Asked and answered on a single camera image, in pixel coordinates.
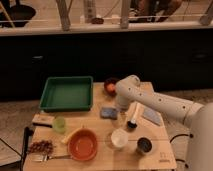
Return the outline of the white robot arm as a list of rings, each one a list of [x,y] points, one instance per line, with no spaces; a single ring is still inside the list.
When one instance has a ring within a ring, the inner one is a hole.
[[[115,106],[126,112],[132,102],[139,102],[159,113],[167,114],[189,128],[185,171],[213,171],[213,102],[194,101],[145,91],[136,75],[119,80],[115,85]]]

